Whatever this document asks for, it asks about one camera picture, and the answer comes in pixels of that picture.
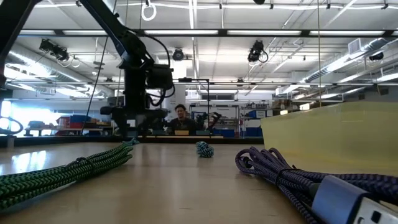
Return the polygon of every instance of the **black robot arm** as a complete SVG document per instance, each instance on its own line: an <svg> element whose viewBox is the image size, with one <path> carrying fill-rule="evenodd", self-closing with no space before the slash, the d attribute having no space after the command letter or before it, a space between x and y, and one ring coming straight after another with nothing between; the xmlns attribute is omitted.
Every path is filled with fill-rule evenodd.
<svg viewBox="0 0 398 224"><path fill-rule="evenodd" d="M5 59L11 50L19 32L24 26L34 6L41 0L3 0L0 5L0 87L5 85ZM123 107L105 107L102 114L112 114L121 134L127 134L127 119L136 116L158 118L167 115L166 111L148 110L152 102L146 94L146 87L162 90L160 101L165 97L166 90L174 87L172 69L168 65L157 65L146 50L145 44L133 30L118 21L103 1L80 0L80 3L94 17L113 41L118 54L122 58L120 69L124 70L124 105Z"/></svg>

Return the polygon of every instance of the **person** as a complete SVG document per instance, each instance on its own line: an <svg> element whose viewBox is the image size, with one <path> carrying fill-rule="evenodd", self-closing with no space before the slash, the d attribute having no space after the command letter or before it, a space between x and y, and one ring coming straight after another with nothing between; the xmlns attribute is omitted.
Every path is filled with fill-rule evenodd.
<svg viewBox="0 0 398 224"><path fill-rule="evenodd" d="M170 132L174 134L175 130L187 130L189 135L194 135L197 130L197 124L194 120L187 118L187 109L179 104L175 108L177 118L169 123Z"/></svg>

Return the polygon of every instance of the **metal connector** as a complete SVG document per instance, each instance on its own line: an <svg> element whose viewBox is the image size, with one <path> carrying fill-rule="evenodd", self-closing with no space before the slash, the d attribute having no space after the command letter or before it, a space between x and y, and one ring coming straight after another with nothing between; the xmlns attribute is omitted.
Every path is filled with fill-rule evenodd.
<svg viewBox="0 0 398 224"><path fill-rule="evenodd" d="M396 224L398 213L366 197L362 198L361 205L354 219L354 224Z"/></svg>

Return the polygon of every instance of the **green braided cable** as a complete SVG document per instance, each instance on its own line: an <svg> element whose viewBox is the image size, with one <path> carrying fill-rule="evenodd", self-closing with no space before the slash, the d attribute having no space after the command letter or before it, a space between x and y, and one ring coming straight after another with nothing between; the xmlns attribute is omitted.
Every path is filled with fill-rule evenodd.
<svg viewBox="0 0 398 224"><path fill-rule="evenodd" d="M128 153L138 143L133 139L109 151L78 158L65 166L0 176L0 210L120 166L132 158Z"/></svg>
<svg viewBox="0 0 398 224"><path fill-rule="evenodd" d="M15 182L15 181L9 181L5 180L1 186L0 186L0 199L3 197L6 197L10 194L16 194L19 192L23 192L26 190L30 189L35 189L38 187L42 187L44 185L49 185L53 184L56 182L63 181L64 179L68 179L70 177L73 177L75 175L75 172L86 172L88 170L93 170L93 166L95 169L99 166L105 166L106 164L111 164L112 162L124 157L127 153L129 153L132 149L130 147L125 148L123 151L121 151L119 154L114 155L110 159L107 159L105 161L99 161L97 163L93 163L93 165L89 163L81 163L77 164L71 167L62 167L61 170L57 170L59 172L51 172L51 175L42 175L40 177L38 176L27 176L26 179L29 179L28 181L23 181L23 177L19 178L20 181Z"/></svg>

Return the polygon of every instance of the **ventilation duct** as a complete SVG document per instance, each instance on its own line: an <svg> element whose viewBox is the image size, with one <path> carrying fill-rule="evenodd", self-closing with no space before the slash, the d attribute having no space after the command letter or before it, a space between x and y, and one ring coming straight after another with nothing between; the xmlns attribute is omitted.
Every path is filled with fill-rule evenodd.
<svg viewBox="0 0 398 224"><path fill-rule="evenodd" d="M18 44L14 44L12 47L8 57L12 61L25 61L27 65L34 62L40 66L42 66L46 71L48 71L52 75L57 75L53 78L58 78L63 81L70 81L70 82L93 82L92 79L89 79L83 75L80 75L69 68L64 68L56 62L53 62L41 55L34 53L31 50L28 50ZM113 90L97 85L96 90L102 91L106 96L113 96Z"/></svg>
<svg viewBox="0 0 398 224"><path fill-rule="evenodd" d="M343 68L344 66L354 62L355 60L363 57L368 57L383 51L383 47L394 41L394 38L378 38L366 42L361 46L361 39L356 39L349 44L349 52L339 58L334 58L325 63L321 70L316 68L309 72L309 76L305 77L302 81L310 83L319 77L327 75L335 70Z"/></svg>

